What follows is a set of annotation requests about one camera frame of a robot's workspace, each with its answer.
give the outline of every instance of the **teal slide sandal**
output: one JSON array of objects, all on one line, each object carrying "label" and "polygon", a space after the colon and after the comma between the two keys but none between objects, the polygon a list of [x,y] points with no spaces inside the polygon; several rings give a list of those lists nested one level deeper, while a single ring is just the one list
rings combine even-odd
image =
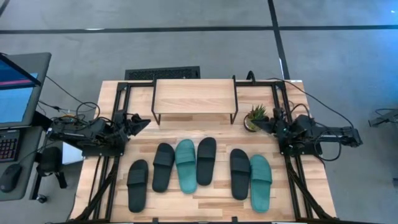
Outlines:
[{"label": "teal slide sandal", "polygon": [[251,166],[251,206],[254,211],[264,213],[269,209],[272,172],[264,156],[254,155]]},{"label": "teal slide sandal", "polygon": [[175,149],[175,165],[181,191],[185,194],[194,193],[197,190],[197,170],[195,146],[191,140],[185,139],[178,144]]}]

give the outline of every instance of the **monitor screen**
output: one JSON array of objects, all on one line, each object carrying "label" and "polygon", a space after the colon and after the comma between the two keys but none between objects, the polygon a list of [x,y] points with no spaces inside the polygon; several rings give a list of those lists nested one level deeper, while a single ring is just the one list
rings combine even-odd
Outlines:
[{"label": "monitor screen", "polygon": [[0,123],[22,122],[32,91],[32,87],[0,90]]},{"label": "monitor screen", "polygon": [[40,85],[35,77],[18,67],[6,57],[0,57],[0,90],[27,88]]}]

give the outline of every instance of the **wooden shelf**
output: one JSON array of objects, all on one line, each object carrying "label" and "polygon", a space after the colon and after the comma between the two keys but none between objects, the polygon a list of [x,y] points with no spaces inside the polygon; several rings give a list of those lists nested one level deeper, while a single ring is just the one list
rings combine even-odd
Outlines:
[{"label": "wooden shelf", "polygon": [[235,79],[162,79],[156,80],[152,112],[158,124],[162,114],[230,114],[232,123],[237,104]]}]

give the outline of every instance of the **black slide sandal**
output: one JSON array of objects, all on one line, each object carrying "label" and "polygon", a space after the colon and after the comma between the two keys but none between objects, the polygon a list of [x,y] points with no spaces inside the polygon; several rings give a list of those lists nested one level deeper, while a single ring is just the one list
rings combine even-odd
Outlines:
[{"label": "black slide sandal", "polygon": [[167,190],[174,165],[174,158],[173,147],[167,143],[160,143],[154,159],[152,189],[155,192],[161,193]]},{"label": "black slide sandal", "polygon": [[234,149],[229,156],[231,169],[231,190],[236,200],[248,197],[250,182],[250,160],[248,155],[240,149]]},{"label": "black slide sandal", "polygon": [[200,141],[197,156],[197,182],[202,186],[209,185],[213,178],[214,163],[216,161],[217,143],[213,138]]},{"label": "black slide sandal", "polygon": [[143,160],[134,162],[127,178],[130,212],[141,212],[147,199],[148,163]]}]

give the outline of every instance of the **wooden table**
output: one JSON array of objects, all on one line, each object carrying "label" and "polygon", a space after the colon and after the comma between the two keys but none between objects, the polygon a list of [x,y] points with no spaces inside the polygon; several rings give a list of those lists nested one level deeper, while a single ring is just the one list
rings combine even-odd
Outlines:
[{"label": "wooden table", "polygon": [[[117,81],[105,81],[99,93],[98,105],[101,116],[111,118]],[[303,89],[302,82],[295,82]],[[308,105],[306,96],[287,85],[290,106],[303,103]],[[237,216],[239,221],[293,221],[294,212],[290,196],[289,184],[284,158],[279,154],[279,147],[273,136],[264,132],[249,133],[243,126],[243,119],[252,105],[263,104],[270,116],[274,102],[269,87],[237,87],[239,113],[233,125],[228,114],[165,114],[162,115],[160,126],[151,122],[136,137],[132,137],[126,145],[125,154],[121,157],[112,222],[151,222],[158,217],[160,222],[197,222],[225,221]],[[150,111],[152,87],[133,88],[130,96],[128,113],[139,113],[142,118],[153,119]],[[295,118],[305,111],[298,107],[293,114]],[[152,190],[152,165],[158,144],[166,142],[173,147],[183,139],[191,139],[197,147],[205,137],[213,137],[217,141],[216,164],[213,181],[209,186],[198,186],[194,194],[185,195],[181,192],[177,170],[174,167],[165,193]],[[256,213],[251,208],[250,193],[244,201],[235,200],[231,195],[229,154],[233,149],[244,150],[249,157],[254,154],[263,155],[272,168],[273,184],[271,185],[271,204],[266,213]],[[76,201],[71,218],[77,217],[87,206],[88,197],[94,177],[97,157],[85,159],[80,181],[76,192]],[[149,181],[146,208],[141,213],[131,213],[127,206],[127,173],[131,164],[138,159],[145,159],[149,165]],[[307,186],[318,203],[330,215],[335,209],[322,163],[313,156],[302,156]],[[100,179],[101,165],[94,193]],[[305,216],[302,195],[297,189],[301,214]],[[108,193],[104,194],[101,203],[100,218],[104,217]]]}]

